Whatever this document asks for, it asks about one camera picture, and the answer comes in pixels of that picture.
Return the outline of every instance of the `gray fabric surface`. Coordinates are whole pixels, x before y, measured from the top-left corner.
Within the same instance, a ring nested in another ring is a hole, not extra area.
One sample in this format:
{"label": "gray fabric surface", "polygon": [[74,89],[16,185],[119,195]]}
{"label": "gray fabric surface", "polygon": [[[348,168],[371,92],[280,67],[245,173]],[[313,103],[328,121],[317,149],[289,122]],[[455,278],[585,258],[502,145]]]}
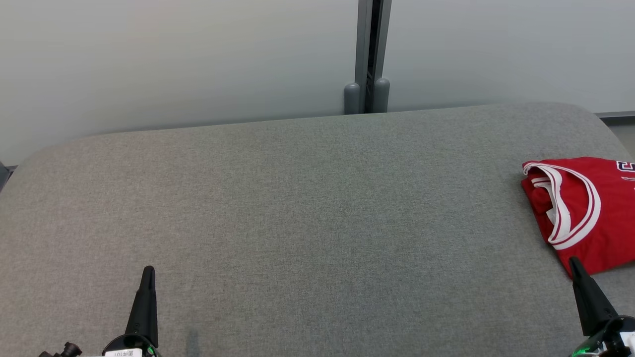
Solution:
{"label": "gray fabric surface", "polygon": [[[43,150],[0,193],[0,346],[123,333],[157,271],[164,356],[564,356],[570,280],[529,159],[631,160],[562,104],[118,133]],[[635,266],[596,276],[635,314]]]}

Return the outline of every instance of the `white label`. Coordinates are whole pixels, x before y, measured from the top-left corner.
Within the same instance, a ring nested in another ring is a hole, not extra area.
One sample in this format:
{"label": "white label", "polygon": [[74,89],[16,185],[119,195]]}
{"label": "white label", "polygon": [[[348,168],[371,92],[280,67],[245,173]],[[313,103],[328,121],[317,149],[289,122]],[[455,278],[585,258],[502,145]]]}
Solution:
{"label": "white label", "polygon": [[106,352],[106,357],[142,357],[143,353],[140,348],[120,349],[118,351]]}

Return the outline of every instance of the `green light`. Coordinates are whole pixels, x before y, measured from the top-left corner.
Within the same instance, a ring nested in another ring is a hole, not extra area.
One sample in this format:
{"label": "green light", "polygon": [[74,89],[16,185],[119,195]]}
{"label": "green light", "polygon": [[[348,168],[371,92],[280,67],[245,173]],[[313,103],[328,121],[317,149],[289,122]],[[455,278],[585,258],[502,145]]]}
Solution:
{"label": "green light", "polygon": [[571,357],[576,357],[577,355],[582,354],[582,353],[589,352],[590,350],[591,350],[591,348],[590,348],[590,347],[580,349],[580,350],[578,350],[578,351],[575,351],[575,352],[571,355]]}

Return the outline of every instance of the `folded jersey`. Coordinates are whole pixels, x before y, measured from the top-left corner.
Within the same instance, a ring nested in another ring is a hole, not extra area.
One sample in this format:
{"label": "folded jersey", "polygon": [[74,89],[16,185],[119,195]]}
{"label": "folded jersey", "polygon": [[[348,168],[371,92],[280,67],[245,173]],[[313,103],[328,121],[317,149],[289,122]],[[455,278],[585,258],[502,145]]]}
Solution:
{"label": "folded jersey", "polygon": [[521,184],[545,242],[571,276],[577,256],[589,274],[635,260],[635,164],[600,158],[523,164]]}

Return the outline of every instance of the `gray floor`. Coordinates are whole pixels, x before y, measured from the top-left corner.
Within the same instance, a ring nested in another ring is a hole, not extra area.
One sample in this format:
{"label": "gray floor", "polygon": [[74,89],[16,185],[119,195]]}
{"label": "gray floor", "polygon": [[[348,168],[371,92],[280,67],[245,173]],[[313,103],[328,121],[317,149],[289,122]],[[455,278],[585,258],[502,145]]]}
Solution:
{"label": "gray floor", "polygon": [[610,126],[610,128],[631,153],[631,156],[635,158],[635,125],[615,125]]}

